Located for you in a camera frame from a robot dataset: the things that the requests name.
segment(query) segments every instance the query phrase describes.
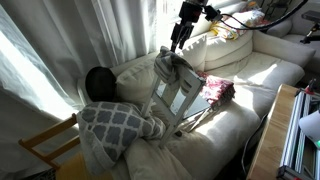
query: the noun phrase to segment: sheer curtain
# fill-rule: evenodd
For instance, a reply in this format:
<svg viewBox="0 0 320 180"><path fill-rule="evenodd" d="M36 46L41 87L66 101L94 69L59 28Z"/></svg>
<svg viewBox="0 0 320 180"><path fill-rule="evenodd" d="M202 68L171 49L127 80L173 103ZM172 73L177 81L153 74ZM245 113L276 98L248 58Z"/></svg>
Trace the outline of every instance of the sheer curtain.
<svg viewBox="0 0 320 180"><path fill-rule="evenodd" d="M53 89L65 92L66 96L61 97L72 108L80 109L77 79L91 68L113 67L156 51L157 3L159 1L4 0L2 6L48 71L38 70L49 76ZM34 92L41 91L41 85L28 84ZM36 99L25 100L43 108Z"/></svg>

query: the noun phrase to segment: white pillow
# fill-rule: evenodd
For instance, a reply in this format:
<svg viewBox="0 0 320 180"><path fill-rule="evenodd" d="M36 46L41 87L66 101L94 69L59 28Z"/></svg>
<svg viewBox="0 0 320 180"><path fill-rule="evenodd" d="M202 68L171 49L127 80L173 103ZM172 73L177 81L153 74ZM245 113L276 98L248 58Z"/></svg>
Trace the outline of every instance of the white pillow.
<svg viewBox="0 0 320 180"><path fill-rule="evenodd" d="M125 102L142 105L147 101L154 78L154 59L146 59L117 77L117 96Z"/></svg>
<svg viewBox="0 0 320 180"><path fill-rule="evenodd" d="M207 53L207 36L203 35L191 45L186 46L183 50L177 53L185 59L195 71L204 71L204 58Z"/></svg>

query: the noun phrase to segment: black hair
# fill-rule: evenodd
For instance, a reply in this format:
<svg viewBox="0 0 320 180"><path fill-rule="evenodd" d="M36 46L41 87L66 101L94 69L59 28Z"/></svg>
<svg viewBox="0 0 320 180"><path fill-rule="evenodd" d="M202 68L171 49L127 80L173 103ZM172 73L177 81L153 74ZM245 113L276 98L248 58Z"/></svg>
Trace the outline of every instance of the black hair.
<svg viewBox="0 0 320 180"><path fill-rule="evenodd" d="M116 81L116 76L109 68L92 68L88 72L85 80L88 96L93 102L112 102L116 96Z"/></svg>

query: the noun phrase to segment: couch armrest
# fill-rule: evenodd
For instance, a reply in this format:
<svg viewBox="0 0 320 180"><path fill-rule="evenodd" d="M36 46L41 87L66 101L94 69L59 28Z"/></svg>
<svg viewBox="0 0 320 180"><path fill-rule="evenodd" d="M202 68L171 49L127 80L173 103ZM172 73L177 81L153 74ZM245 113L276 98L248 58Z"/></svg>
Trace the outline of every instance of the couch armrest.
<svg viewBox="0 0 320 180"><path fill-rule="evenodd" d="M281 38L286 34L288 34L291 28L292 28L292 21L291 19L287 19L268 29L267 34Z"/></svg>
<svg viewBox="0 0 320 180"><path fill-rule="evenodd" d="M260 31L253 32L253 51L286 60L302 68L316 52L303 44L286 41Z"/></svg>

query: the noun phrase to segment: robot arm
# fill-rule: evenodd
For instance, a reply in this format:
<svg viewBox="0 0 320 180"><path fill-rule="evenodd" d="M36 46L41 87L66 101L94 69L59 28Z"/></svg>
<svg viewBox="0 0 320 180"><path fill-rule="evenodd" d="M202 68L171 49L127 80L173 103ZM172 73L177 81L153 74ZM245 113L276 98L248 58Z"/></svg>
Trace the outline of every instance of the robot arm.
<svg viewBox="0 0 320 180"><path fill-rule="evenodd" d="M211 6L206 6L207 2L208 0L186 0L183 2L179 13L181 22L180 24L175 24L171 35L172 52L175 52L178 44L179 48L182 49L184 42L190 38L194 27L192 23L198 22L201 13L207 14L205 17L207 21L215 21L222 18L219 10L215 10Z"/></svg>

